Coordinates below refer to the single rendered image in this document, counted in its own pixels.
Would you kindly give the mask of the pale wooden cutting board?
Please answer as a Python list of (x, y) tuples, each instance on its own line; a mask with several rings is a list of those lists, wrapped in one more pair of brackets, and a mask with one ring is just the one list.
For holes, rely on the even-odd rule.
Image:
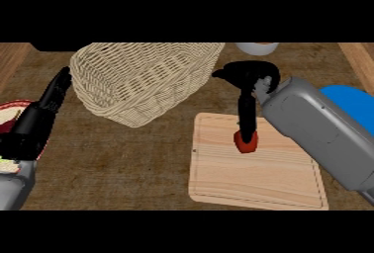
[(238, 151), (238, 117), (200, 113), (194, 119), (188, 195), (197, 202), (285, 211), (328, 209), (318, 164), (265, 119), (259, 145)]

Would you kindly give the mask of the pale grey round container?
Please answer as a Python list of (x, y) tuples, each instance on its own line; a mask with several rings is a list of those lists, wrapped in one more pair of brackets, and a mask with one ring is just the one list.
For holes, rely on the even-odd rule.
[(275, 51), (279, 44), (276, 42), (238, 42), (235, 45), (250, 55), (268, 55)]

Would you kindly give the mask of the red bell pepper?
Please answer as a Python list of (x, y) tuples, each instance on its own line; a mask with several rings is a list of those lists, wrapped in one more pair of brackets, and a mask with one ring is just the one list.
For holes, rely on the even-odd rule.
[(241, 153), (251, 153), (257, 149), (257, 143), (259, 143), (259, 136), (257, 133), (253, 133), (251, 140), (248, 143), (244, 142), (241, 131), (236, 131), (234, 133), (234, 143), (236, 146), (236, 149)]

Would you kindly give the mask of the pale wicker basket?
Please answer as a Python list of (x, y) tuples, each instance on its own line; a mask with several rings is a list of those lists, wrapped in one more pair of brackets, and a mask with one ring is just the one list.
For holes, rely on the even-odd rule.
[(142, 127), (205, 84), (222, 42), (95, 42), (69, 59), (75, 96), (87, 110)]

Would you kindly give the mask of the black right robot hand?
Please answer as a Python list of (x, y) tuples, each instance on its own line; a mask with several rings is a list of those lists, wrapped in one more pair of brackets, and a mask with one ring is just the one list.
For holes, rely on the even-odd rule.
[(238, 98), (239, 131), (242, 140), (248, 143), (257, 129), (256, 98), (251, 93), (256, 90), (256, 83), (265, 79), (269, 80), (265, 94), (275, 91), (281, 81), (279, 68), (268, 61), (235, 61), (229, 62), (222, 69), (217, 69), (211, 76), (223, 79), (241, 90)]

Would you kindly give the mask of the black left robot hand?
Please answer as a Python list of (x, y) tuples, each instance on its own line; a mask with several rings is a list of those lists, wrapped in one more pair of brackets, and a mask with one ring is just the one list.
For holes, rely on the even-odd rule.
[(71, 85), (69, 68), (53, 78), (38, 101), (24, 110), (9, 132), (0, 133), (0, 157), (7, 160), (35, 160), (52, 134), (66, 89)]

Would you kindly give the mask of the brown woven placemat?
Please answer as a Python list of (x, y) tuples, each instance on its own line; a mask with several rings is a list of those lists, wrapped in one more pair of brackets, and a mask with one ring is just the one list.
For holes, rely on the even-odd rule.
[[(71, 55), (31, 47), (0, 103), (38, 100)], [(337, 43), (281, 43), (263, 57), (250, 57), (228, 43), (214, 69), (251, 58), (279, 66), (282, 81), (299, 76), (316, 87), (346, 84), (364, 89)], [(69, 89), (22, 210), (250, 210), (198, 203), (188, 196), (194, 117), (200, 112), (236, 115), (238, 94), (223, 80), (210, 78), (161, 117), (130, 128), (93, 115)], [(319, 170), (330, 209), (374, 211)]]

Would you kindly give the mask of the dark appliance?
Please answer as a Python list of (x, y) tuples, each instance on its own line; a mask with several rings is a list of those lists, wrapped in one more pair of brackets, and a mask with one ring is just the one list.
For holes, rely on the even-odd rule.
[(69, 42), (69, 43), (47, 43), (47, 42), (32, 42), (32, 47), (38, 51), (78, 51), (87, 42)]

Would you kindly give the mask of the red rimmed plate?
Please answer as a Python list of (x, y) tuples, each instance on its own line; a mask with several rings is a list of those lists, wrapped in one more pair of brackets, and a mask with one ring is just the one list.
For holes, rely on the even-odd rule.
[(38, 102), (16, 111), (0, 124), (0, 157), (9, 160), (37, 160), (52, 133), (56, 115)]

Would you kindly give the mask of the blue round object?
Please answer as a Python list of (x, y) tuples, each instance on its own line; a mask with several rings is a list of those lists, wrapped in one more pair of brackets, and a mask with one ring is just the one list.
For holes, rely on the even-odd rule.
[(374, 136), (374, 96), (347, 85), (325, 86), (319, 92)]

